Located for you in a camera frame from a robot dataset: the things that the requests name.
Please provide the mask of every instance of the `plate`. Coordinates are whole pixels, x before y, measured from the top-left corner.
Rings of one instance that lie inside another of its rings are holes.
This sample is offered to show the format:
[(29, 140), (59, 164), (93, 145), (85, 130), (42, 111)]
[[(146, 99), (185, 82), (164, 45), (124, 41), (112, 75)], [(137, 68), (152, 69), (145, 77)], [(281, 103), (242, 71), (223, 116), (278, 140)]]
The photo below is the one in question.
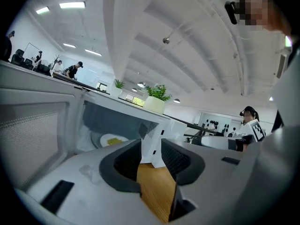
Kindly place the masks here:
[(108, 141), (113, 139), (113, 138), (117, 138), (118, 140), (121, 140), (122, 142), (126, 142), (128, 141), (128, 139), (126, 137), (123, 137), (123, 136), (119, 136), (119, 135), (116, 135), (116, 134), (105, 134), (103, 135), (101, 138), (100, 138), (100, 144), (102, 147), (107, 147), (107, 146), (110, 146), (108, 144)]

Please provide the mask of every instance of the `potted plant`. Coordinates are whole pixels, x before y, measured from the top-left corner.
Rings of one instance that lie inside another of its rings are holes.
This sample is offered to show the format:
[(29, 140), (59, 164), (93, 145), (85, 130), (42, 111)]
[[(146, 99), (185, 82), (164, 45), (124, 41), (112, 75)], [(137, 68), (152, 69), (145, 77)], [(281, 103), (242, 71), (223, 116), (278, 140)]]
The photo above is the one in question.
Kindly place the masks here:
[(110, 89), (110, 95), (118, 98), (122, 92), (122, 88), (125, 86), (124, 82), (119, 81), (118, 79), (115, 79), (113, 81), (113, 85), (111, 86)]
[(166, 88), (164, 85), (156, 85), (154, 88), (146, 86), (149, 97), (147, 97), (144, 108), (156, 113), (163, 114), (165, 101), (171, 98), (171, 95), (166, 96)]

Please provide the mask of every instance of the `whiteboard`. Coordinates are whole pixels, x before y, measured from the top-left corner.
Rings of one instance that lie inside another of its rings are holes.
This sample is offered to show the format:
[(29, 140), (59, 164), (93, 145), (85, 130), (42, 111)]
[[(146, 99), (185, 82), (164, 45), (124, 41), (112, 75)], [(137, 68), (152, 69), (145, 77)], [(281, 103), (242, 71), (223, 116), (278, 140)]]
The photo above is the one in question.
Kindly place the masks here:
[(24, 59), (30, 59), (31, 60), (32, 57), (35, 58), (36, 56), (38, 56), (39, 51), (40, 50), (37, 47), (35, 47), (31, 43), (28, 43), (28, 45), (27, 45), (27, 47), (24, 51), (23, 57), (24, 57)]

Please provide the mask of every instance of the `window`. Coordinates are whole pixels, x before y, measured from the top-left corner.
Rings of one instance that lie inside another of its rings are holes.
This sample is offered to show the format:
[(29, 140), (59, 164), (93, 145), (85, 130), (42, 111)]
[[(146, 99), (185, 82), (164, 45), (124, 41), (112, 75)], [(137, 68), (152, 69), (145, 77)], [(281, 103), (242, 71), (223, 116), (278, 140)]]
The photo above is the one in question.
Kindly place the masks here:
[(142, 106), (142, 107), (144, 106), (144, 103), (145, 103), (145, 100), (142, 100), (142, 99), (140, 99), (138, 97), (134, 97), (134, 96), (132, 96), (130, 94), (126, 95), (125, 100), (128, 101), (128, 102), (131, 102), (133, 104), (137, 104), (139, 106)]
[(98, 82), (96, 88), (99, 89), (99, 90), (101, 90), (101, 91), (106, 91), (107, 85)]
[(125, 100), (128, 101), (128, 102), (132, 102), (133, 98), (134, 98), (134, 96), (131, 96), (130, 94), (127, 94)]
[(142, 99), (140, 99), (140, 98), (138, 98), (138, 97), (134, 97), (134, 98), (132, 99), (132, 103), (137, 104), (137, 105), (143, 107), (143, 106), (144, 106), (144, 103), (145, 103), (145, 100), (142, 100)]

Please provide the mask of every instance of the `green plant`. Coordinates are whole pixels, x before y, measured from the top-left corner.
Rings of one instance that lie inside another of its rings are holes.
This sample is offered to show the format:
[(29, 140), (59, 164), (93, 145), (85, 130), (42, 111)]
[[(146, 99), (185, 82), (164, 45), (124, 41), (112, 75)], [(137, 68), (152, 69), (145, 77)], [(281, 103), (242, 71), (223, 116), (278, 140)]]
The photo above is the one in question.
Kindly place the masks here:
[(155, 97), (163, 101), (167, 101), (171, 98), (171, 95), (165, 96), (166, 88), (164, 85), (158, 85), (154, 88), (146, 86), (146, 89), (150, 97)]
[(125, 83), (119, 81), (118, 79), (115, 79), (115, 80), (113, 81), (113, 83), (114, 83), (114, 85), (116, 86), (116, 88), (122, 89), (122, 88), (125, 86)]

